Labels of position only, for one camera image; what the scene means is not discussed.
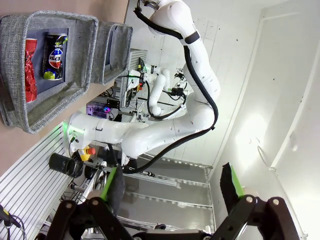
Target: pepsi can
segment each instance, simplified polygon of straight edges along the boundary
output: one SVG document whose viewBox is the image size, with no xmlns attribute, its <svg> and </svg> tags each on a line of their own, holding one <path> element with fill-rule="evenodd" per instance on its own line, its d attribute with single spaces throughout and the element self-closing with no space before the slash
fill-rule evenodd
<svg viewBox="0 0 320 240">
<path fill-rule="evenodd" d="M 44 79 L 61 80 L 63 78 L 63 45 L 67 40 L 66 33 L 48 33 L 46 35 L 42 64 Z"/>
</svg>

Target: soda can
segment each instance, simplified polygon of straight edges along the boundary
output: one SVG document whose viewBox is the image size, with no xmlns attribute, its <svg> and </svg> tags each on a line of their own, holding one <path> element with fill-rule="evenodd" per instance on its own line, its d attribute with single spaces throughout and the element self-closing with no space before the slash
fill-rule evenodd
<svg viewBox="0 0 320 240">
<path fill-rule="evenodd" d="M 42 64 L 44 79 L 56 81 L 63 78 L 63 45 L 67 40 L 66 33 L 48 33 L 46 35 Z"/>
<path fill-rule="evenodd" d="M 25 40 L 25 58 L 24 58 L 24 87 L 25 101 L 30 103 L 37 98 L 37 85 L 34 74 L 32 57 L 36 51 L 37 39 L 27 38 Z"/>
</svg>

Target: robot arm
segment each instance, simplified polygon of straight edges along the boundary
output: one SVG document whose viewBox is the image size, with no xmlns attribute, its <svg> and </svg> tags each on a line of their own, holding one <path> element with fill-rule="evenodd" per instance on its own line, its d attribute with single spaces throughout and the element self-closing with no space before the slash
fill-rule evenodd
<svg viewBox="0 0 320 240">
<path fill-rule="evenodd" d="M 136 70 L 130 71 L 130 76 L 128 78 L 128 87 L 127 89 L 136 88 L 140 83 L 140 78 L 143 78 L 142 82 L 147 84 L 148 87 L 148 111 L 152 117 L 159 120 L 171 119 L 176 114 L 186 109 L 186 95 L 183 92 L 180 92 L 180 97 L 184 98 L 184 102 L 178 106 L 172 106 L 165 109 L 162 109 L 158 105 L 159 98 L 163 92 L 166 92 L 168 95 L 172 95 L 173 93 L 169 91 L 169 87 L 171 86 L 170 81 L 170 70 L 167 68 L 149 65 L 143 63 L 146 71 L 140 73 Z"/>
<path fill-rule="evenodd" d="M 71 145 L 73 149 L 83 149 L 95 140 L 112 144 L 122 143 L 123 153 L 136 158 L 153 148 L 171 144 L 182 138 L 184 141 L 191 137 L 195 138 L 213 128 L 218 117 L 214 100 L 219 96 L 220 85 L 210 67 L 206 48 L 194 26 L 190 9 L 181 0 L 156 1 L 153 6 L 155 12 L 150 18 L 151 21 L 141 14 L 141 9 L 136 8 L 134 12 L 140 13 L 139 18 L 144 18 L 146 22 L 152 23 L 158 29 L 174 32 L 185 46 L 186 65 L 183 73 L 194 91 L 186 99 L 186 114 L 174 119 L 158 121 L 150 126 L 140 122 L 134 124 L 112 122 L 106 119 L 84 120 L 89 116 L 84 115 L 84 117 L 78 114 L 70 121 L 69 128 L 72 126 L 72 129 L 67 130 L 70 134 L 69 139 L 74 135 L 81 139 L 73 142 Z"/>
</svg>

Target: storage bin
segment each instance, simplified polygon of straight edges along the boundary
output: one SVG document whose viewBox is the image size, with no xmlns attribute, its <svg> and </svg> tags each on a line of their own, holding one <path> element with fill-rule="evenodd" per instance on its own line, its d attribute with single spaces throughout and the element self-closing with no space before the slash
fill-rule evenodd
<svg viewBox="0 0 320 240">
<path fill-rule="evenodd" d="M 7 126 L 37 133 L 89 88 L 99 21 L 94 16 L 37 11 L 0 22 L 0 112 Z M 28 31 L 68 28 L 64 82 L 26 103 L 25 44 Z"/>
<path fill-rule="evenodd" d="M 106 85 L 126 75 L 132 33 L 131 26 L 99 21 L 91 82 Z"/>
</svg>

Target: green light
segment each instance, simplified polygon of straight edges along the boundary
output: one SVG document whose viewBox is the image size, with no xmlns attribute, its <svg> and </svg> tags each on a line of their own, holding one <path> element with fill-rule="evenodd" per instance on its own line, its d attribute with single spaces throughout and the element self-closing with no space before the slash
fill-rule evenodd
<svg viewBox="0 0 320 240">
<path fill-rule="evenodd" d="M 72 125 L 69 125 L 68 131 L 71 132 L 71 133 L 72 132 L 77 132 L 79 134 L 84 134 L 85 133 L 85 131 L 83 131 L 82 129 L 76 128 L 76 127 L 74 127 Z"/>
<path fill-rule="evenodd" d="M 106 179 L 106 183 L 104 185 L 104 188 L 102 189 L 102 193 L 100 195 L 100 198 L 102 198 L 104 201 L 108 200 L 108 190 L 110 189 L 111 183 L 115 177 L 117 171 L 117 167 L 113 167 L 108 178 Z"/>
<path fill-rule="evenodd" d="M 243 190 L 243 188 L 241 187 L 240 181 L 236 175 L 236 172 L 234 170 L 234 167 L 231 166 L 231 176 L 232 176 L 232 182 L 236 191 L 236 194 L 238 195 L 238 197 L 242 197 L 245 195 L 245 191 Z"/>
<path fill-rule="evenodd" d="M 65 121 L 62 122 L 62 127 L 63 127 L 63 133 L 66 136 L 67 134 L 67 130 L 68 130 L 68 123 L 66 123 Z"/>
</svg>

